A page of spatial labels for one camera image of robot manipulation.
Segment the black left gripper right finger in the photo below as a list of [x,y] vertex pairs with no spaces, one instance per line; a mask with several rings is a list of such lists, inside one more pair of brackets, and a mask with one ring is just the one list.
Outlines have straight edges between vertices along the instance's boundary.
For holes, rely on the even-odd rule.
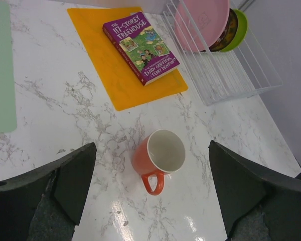
[[209,161],[227,240],[301,240],[301,177],[292,178],[211,141]]

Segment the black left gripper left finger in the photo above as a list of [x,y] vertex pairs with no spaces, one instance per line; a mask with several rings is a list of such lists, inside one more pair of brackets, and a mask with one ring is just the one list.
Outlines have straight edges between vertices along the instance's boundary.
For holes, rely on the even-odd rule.
[[95,143],[0,181],[0,240],[71,240],[96,160]]

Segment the yellow brown patterned plate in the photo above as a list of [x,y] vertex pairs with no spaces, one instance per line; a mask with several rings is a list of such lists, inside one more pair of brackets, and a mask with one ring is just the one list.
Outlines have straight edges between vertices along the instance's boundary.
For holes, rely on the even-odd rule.
[[226,48],[235,38],[238,29],[238,18],[233,9],[229,10],[229,17],[224,31],[218,40],[209,47],[211,52],[218,52]]

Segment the lime green plate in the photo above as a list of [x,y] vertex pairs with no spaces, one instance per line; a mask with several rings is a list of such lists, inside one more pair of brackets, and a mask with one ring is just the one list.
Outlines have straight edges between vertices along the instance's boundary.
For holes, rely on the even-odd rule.
[[234,9],[233,12],[235,13],[238,22],[235,37],[230,44],[221,50],[221,52],[229,52],[237,48],[244,40],[248,30],[248,20],[246,15],[238,9]]

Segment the pink plate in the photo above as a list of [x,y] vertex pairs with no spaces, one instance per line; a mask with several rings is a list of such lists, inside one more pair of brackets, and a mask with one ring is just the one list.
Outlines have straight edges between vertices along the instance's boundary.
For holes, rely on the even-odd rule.
[[180,1],[175,13],[175,34],[183,49],[204,51],[215,44],[224,31],[230,3],[226,0]]

